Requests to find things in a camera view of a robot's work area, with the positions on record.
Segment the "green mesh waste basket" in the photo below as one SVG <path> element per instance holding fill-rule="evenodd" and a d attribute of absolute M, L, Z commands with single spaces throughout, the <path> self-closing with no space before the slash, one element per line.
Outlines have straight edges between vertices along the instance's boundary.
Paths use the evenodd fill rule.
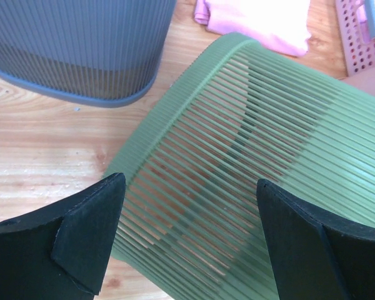
<path fill-rule="evenodd" d="M 142 120 L 117 171 L 113 258 L 174 299 L 280 299 L 258 180 L 375 228 L 375 97 L 228 34 Z"/>

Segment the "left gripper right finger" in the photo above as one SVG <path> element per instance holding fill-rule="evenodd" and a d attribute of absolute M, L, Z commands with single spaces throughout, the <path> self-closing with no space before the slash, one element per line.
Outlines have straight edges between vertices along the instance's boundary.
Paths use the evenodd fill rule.
<path fill-rule="evenodd" d="M 256 188 L 280 299 L 375 299 L 375 228 L 267 179 Z"/>

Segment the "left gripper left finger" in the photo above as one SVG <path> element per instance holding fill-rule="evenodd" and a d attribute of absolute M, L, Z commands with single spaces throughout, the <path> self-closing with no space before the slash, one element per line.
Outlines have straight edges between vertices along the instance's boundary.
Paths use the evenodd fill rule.
<path fill-rule="evenodd" d="M 93 299 L 102 288 L 126 191 L 116 172 L 0 222 L 0 299 Z"/>

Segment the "grey mesh waste basket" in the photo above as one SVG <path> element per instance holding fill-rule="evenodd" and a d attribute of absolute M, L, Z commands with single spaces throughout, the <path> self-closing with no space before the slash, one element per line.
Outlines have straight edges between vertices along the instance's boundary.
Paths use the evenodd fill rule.
<path fill-rule="evenodd" d="M 0 1 L 0 77 L 36 93 L 116 108 L 158 74 L 175 1 Z"/>

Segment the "orange plastic bucket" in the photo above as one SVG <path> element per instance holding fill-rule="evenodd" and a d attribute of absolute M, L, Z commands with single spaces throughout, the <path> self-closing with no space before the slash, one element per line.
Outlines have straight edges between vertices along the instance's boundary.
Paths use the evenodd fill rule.
<path fill-rule="evenodd" d="M 355 88 L 375 96 L 375 67 L 367 71 L 361 71 L 358 74 L 346 77 L 342 82 L 352 85 Z"/>

